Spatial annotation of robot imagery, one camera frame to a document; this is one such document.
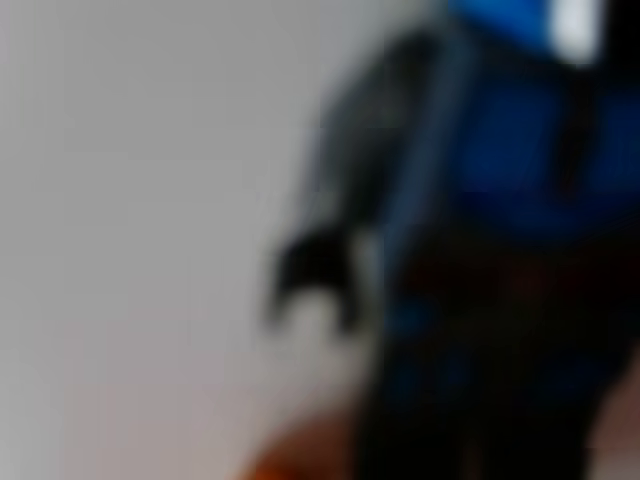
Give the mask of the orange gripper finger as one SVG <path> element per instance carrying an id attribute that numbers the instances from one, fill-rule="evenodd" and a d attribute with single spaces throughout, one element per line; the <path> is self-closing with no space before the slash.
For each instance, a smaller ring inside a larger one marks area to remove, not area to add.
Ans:
<path id="1" fill-rule="evenodd" d="M 245 480 L 338 480 L 353 477 L 357 415 L 325 410 L 277 433 L 241 477 Z"/>

